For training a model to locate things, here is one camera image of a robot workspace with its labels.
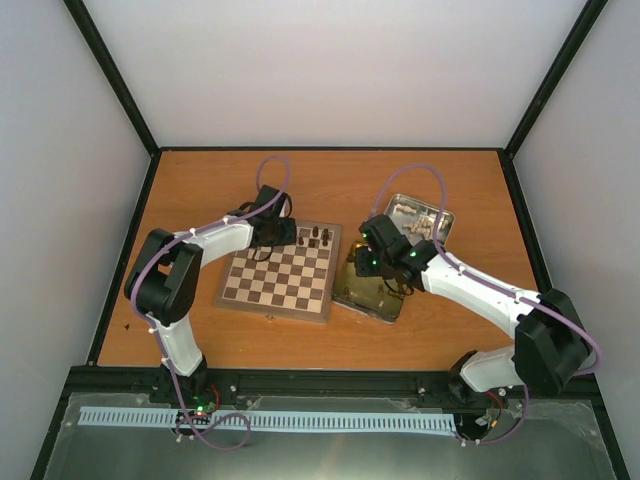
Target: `metal tin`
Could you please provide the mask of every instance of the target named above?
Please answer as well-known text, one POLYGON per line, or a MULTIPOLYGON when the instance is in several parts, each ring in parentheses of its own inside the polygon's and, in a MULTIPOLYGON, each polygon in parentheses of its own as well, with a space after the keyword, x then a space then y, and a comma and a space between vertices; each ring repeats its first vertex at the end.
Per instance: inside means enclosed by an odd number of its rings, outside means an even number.
MULTIPOLYGON (((342 264, 333 284, 332 298, 335 303, 386 323, 395 323, 404 296, 390 292, 378 277, 358 277, 355 267, 356 248, 366 243, 354 242, 347 259, 342 264)), ((395 280, 388 280, 392 288, 398 289, 395 280)))
MULTIPOLYGON (((424 233, 411 233, 411 230, 407 228, 406 225, 420 221, 424 222, 425 225, 433 225, 436 215, 438 214, 438 210, 438 207, 421 202, 415 198, 396 193, 391 198, 389 206, 387 206, 384 214, 391 218, 396 227, 398 227, 398 230, 400 230, 400 233, 406 235, 409 242, 411 242, 412 245, 415 245, 424 238, 424 233), (415 210, 415 213, 403 211, 405 207, 415 210)), ((438 240, 440 240, 440 243, 443 245, 451 233, 451 227, 453 226, 454 220, 455 216, 453 213, 447 210, 442 212, 442 224, 438 232, 438 240)))

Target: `chessboard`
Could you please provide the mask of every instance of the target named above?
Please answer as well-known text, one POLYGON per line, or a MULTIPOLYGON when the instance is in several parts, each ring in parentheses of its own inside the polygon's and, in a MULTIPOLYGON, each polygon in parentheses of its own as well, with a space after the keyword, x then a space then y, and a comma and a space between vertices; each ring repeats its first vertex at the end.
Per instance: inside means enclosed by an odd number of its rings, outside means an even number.
POLYGON ((269 318, 326 323, 341 227, 308 221, 296 221, 296 227, 295 245, 229 255, 215 304, 269 318))

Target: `white panel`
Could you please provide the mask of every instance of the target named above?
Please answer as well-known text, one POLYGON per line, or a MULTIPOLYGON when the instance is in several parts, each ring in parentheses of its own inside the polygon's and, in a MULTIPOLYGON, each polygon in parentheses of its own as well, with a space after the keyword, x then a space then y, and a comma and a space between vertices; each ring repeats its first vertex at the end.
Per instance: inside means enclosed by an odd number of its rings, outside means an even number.
POLYGON ((597 374, 640 478, 640 3, 609 2, 516 158, 554 284, 602 346, 597 374))
POLYGON ((0 64, 0 477, 23 479, 86 359, 148 156, 62 1, 2 2, 0 64))
POLYGON ((584 0, 89 0, 161 145, 506 145, 584 0))

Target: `black metal frame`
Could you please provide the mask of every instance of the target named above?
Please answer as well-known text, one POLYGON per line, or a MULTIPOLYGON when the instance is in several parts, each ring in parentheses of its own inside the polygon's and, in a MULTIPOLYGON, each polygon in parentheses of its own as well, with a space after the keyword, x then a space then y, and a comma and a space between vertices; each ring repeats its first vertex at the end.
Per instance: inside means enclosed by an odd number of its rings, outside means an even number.
MULTIPOLYGON (((547 271, 540 246, 531 222, 531 217, 520 187, 520 182, 513 165, 513 159, 542 112, 547 100, 560 82, 571 60, 586 38, 607 0, 588 0, 576 20, 562 48, 536 92, 522 120, 518 124, 508 145, 503 148, 424 148, 424 147, 162 147, 159 148, 153 139, 142 114, 131 96, 118 68, 102 41, 102 38, 82 0, 64 0, 78 28, 111 84, 118 100, 122 104, 129 120, 133 124, 140 140, 151 156, 151 162, 142 191, 136 205, 129 231, 118 259, 116 271, 109 288, 98 328, 91 345, 87 365, 73 367, 63 388, 60 402, 51 421, 48 434, 43 443, 40 455, 34 468, 32 479, 43 478, 49 457, 55 444, 57 433, 72 393, 104 392, 104 393, 148 393, 158 395, 160 368, 127 368, 96 367, 104 336, 125 274, 126 265, 131 254, 133 242, 144 213, 144 208, 151 191, 155 173, 161 160, 162 152, 176 150, 490 150, 498 154, 502 166, 505 183, 509 190, 513 208, 518 219, 522 238, 524 239, 533 274, 540 291, 551 288, 551 280, 547 271)), ((421 407, 436 407, 451 413, 467 413, 479 411, 476 408, 464 408, 446 400, 441 395, 419 393, 421 386, 441 385, 446 372, 334 372, 334 371, 282 371, 282 370, 234 370, 210 369, 209 375, 220 387, 222 401, 242 407, 238 397, 244 399, 253 395, 277 396, 352 396, 376 398, 402 398, 421 407)), ((509 395, 518 398, 521 392, 516 388, 509 395)), ((532 392, 533 398, 541 398, 532 392)), ((592 375, 575 378, 569 382, 561 398, 571 400, 589 400, 596 413, 602 435, 607 445, 615 473, 620 479, 628 479, 622 454, 611 427, 600 390, 592 375)))

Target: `wooden table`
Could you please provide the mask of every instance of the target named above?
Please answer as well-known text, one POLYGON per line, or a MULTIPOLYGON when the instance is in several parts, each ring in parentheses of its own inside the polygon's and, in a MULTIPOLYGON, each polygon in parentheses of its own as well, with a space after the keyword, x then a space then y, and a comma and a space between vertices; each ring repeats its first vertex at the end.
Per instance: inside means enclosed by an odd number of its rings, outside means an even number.
MULTIPOLYGON (((255 171, 270 152, 165 152, 151 190, 131 259, 153 228, 186 230, 219 219, 255 198, 255 171)), ((426 162, 444 176, 447 209, 456 215, 447 249, 497 278, 535 289, 516 216, 492 151, 292 151, 289 193, 294 217, 343 227, 339 263, 359 237, 378 190, 398 167, 426 162)), ((263 183, 279 186, 284 168, 272 162, 263 183)), ((386 192, 437 205, 438 183, 429 172, 398 177, 386 192)), ((331 305, 326 325, 216 308, 225 259, 201 272, 191 322, 210 367, 442 370, 469 350, 492 350, 510 341, 497 327, 435 295, 407 298, 395 325, 331 305)), ((147 325, 120 295, 99 365, 156 366, 160 352, 147 325)))

